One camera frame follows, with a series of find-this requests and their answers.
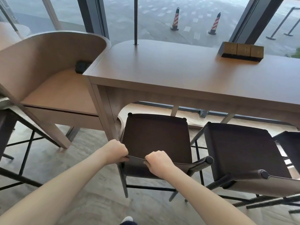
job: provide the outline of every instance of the cone base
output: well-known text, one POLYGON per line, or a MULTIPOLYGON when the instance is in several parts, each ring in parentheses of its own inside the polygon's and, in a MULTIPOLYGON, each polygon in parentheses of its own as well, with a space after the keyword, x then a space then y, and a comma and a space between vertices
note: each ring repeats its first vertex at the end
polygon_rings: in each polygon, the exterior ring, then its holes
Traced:
POLYGON ((176 27, 170 27, 170 29, 172 30, 172 31, 178 31, 179 29, 177 28, 177 26, 176 27))
POLYGON ((270 40, 276 40, 276 38, 272 38, 272 37, 268 37, 266 36, 267 39, 270 39, 270 40))
POLYGON ((210 35, 216 35, 216 31, 215 31, 215 30, 213 30, 213 31, 210 30, 210 31, 208 31, 207 33, 210 34, 210 35))

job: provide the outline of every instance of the hand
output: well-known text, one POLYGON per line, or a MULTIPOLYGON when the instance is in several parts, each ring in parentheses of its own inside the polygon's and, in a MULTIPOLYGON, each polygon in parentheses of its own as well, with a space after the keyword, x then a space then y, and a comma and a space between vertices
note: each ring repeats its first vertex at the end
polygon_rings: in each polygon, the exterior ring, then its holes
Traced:
POLYGON ((147 165, 150 172, 164 180, 170 172, 176 169, 176 166, 164 151, 153 151, 146 155, 145 159, 144 164, 147 165))
POLYGON ((105 165, 129 161, 129 158, 125 157, 128 155, 128 150, 124 144, 117 140, 110 140, 102 148, 98 149, 101 156, 105 158, 105 165))

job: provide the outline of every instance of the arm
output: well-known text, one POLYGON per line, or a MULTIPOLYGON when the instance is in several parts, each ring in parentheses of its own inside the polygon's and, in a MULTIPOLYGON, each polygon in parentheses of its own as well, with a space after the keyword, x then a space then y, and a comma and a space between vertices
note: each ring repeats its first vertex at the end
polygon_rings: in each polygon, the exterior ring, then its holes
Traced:
POLYGON ((184 196, 207 225, 255 225, 255 223, 217 194, 177 168, 164 151, 152 152, 144 163, 151 173, 166 180, 184 196))
POLYGON ((48 181, 0 216, 0 225, 56 224, 76 194, 105 165, 128 161, 124 144, 111 140, 82 162, 48 181))

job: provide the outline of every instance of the outdoor ground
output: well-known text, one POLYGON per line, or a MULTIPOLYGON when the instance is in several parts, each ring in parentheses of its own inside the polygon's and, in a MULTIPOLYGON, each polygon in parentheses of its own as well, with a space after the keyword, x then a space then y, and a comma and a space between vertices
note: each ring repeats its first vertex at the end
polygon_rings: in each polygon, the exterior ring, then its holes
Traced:
MULTIPOLYGON (((18 21, 33 33, 54 30, 41 0, 6 0, 18 21)), ((152 39, 207 47, 219 47, 228 41, 249 0, 139 0, 138 39, 152 39), (176 8, 180 8, 178 31, 171 31, 176 8), (217 14, 221 12, 216 35, 209 35, 217 14)), ((84 30, 77 0, 51 0, 64 29, 84 30)), ((104 0, 109 38, 112 45, 134 38, 133 0, 104 0)), ((256 45, 266 54, 291 55, 300 47, 300 24, 293 37, 285 36, 300 17, 295 10, 268 40, 291 7, 300 7, 298 0, 284 0, 256 45)))

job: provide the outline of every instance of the chair footrest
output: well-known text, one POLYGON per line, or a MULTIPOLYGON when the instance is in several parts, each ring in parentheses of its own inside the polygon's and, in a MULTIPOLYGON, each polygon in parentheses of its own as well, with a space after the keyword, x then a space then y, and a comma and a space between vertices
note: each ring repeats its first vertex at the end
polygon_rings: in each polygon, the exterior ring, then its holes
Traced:
POLYGON ((160 190, 160 191, 170 191, 170 192, 176 191, 176 189, 172 189, 172 188, 144 186, 144 185, 126 185, 126 187, 134 188, 134 189, 160 190))

